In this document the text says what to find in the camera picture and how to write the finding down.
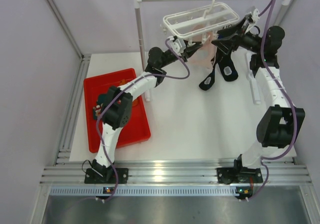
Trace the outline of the pink sock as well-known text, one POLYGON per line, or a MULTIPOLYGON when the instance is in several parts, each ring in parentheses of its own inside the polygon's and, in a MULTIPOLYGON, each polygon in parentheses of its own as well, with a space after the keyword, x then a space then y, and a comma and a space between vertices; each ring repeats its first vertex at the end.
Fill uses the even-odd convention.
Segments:
POLYGON ((189 64, 212 69, 217 53, 217 47, 211 41, 217 38, 217 34, 212 31, 206 32, 208 39, 188 60, 189 64))

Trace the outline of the white clip sock hanger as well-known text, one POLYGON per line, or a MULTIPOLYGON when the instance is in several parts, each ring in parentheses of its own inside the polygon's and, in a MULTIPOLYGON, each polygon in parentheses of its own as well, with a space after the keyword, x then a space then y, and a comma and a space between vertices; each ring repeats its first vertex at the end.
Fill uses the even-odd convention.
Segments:
POLYGON ((240 20, 239 15, 227 4, 211 0, 211 4, 192 10, 179 12, 163 17, 163 27, 173 36, 191 41, 201 36, 204 43, 206 33, 230 27, 240 20))

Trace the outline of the green christmas sock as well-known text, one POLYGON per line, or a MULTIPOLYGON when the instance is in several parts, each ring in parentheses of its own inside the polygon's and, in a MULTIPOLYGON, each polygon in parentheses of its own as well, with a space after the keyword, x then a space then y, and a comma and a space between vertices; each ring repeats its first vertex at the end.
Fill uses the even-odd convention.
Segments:
POLYGON ((100 113, 102 111, 101 109, 103 108, 105 100, 106 100, 106 94, 100 94, 98 96, 98 99, 97 99, 95 105, 92 108, 93 109, 92 110, 93 111, 92 116, 93 116, 94 120, 98 119, 98 117, 99 117, 99 115, 100 115, 100 113))

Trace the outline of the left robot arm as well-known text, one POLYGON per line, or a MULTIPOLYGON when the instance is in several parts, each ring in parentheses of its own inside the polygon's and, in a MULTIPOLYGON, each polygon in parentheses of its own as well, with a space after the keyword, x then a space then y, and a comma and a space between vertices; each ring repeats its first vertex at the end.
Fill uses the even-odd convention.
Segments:
POLYGON ((115 150, 121 131, 127 125, 132 114, 133 101, 144 92, 160 85, 164 78, 168 77, 163 68, 175 61, 186 64, 198 49, 203 46, 198 42, 190 47, 179 47, 174 50, 172 44, 168 44, 168 50, 162 51, 159 47, 153 47, 148 52, 148 61, 145 70, 135 79, 125 85, 111 86, 97 123, 102 128, 97 129, 100 137, 100 147, 90 168, 85 172, 86 184, 107 184, 112 178, 119 182, 119 173, 115 167, 115 150))

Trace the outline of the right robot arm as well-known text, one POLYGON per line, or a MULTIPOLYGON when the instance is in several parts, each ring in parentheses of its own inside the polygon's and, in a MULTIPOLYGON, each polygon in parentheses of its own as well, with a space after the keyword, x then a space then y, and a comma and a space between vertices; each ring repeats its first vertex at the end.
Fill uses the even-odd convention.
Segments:
POLYGON ((249 76, 256 82, 256 90, 262 93, 267 107, 252 146, 234 160, 233 167, 217 169, 219 183, 262 183, 262 161, 286 156, 296 141, 306 113, 293 104, 281 81, 277 53, 284 38, 285 31, 280 26, 269 27, 260 37, 239 23, 220 30, 218 39, 213 41, 223 63, 229 63, 231 52, 239 47, 252 52, 249 76))

